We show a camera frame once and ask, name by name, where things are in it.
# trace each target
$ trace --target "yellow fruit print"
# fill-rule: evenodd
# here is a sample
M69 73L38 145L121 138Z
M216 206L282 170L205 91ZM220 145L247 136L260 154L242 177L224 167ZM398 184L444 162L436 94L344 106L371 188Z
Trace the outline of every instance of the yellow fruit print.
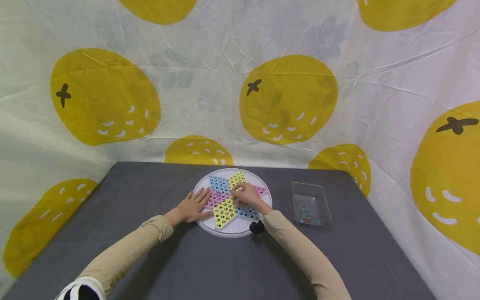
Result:
M168 25L188 16L197 0L119 0L119 2L140 19Z
M233 159L216 141L200 135L188 135L168 146L165 163L233 166Z
M160 101L148 77L107 50L86 48L63 56L50 88L62 122L90 146L144 137L160 122Z
M456 0L357 0L360 16L370 28L398 31L418 26L443 13Z
M370 162L365 152L355 144L342 144L322 150L311 160L308 168L348 172L365 197L370 193Z
M246 131L271 144L310 139L335 108L338 87L332 71L305 55L270 60L248 75L240 92Z
M410 170L415 203L441 233L480 255L480 101L447 111L425 133Z
M90 179L72 179L51 187L10 233L3 263L18 278L94 190Z

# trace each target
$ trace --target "beige long-sleeve shirt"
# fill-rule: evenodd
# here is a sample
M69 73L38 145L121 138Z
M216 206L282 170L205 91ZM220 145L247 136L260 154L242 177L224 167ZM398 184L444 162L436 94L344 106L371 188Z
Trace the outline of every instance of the beige long-sleeve shirt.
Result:
M328 258L281 212L274 210L265 215L264 223L266 230L285 248L310 280L318 299L351 299L340 275ZM62 295L72 294L75 289L78 292L78 287L84 285L94 291L100 300L105 300L133 265L172 233L173 228L165 217L150 218L92 260L77 279L64 288L57 299L63 299Z

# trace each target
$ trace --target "gray table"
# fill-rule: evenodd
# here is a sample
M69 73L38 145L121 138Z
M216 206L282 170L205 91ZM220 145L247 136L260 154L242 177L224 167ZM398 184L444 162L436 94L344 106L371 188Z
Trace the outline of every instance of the gray table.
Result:
M5 300L53 299L99 253L166 213L212 166L118 163L25 271ZM293 221L291 183L320 184L332 221L299 226L330 258L353 299L435 299L350 176L341 171L244 168ZM303 273L267 233L214 237L180 225L117 285L110 299L315 299Z

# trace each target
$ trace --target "right hand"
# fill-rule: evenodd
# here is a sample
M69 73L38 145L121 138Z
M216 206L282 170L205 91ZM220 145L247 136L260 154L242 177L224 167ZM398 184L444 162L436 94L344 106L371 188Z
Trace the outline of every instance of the right hand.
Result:
M232 189L232 196L241 202L248 204L258 210L262 215L266 215L273 209L265 203L257 193L257 190L249 183L240 182Z

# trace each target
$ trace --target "clear plastic container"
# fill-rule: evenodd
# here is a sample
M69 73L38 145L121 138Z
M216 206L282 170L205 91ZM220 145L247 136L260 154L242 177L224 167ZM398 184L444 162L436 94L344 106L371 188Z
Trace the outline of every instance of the clear plastic container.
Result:
M332 219L325 192L320 185L293 182L292 194L295 222L322 226Z

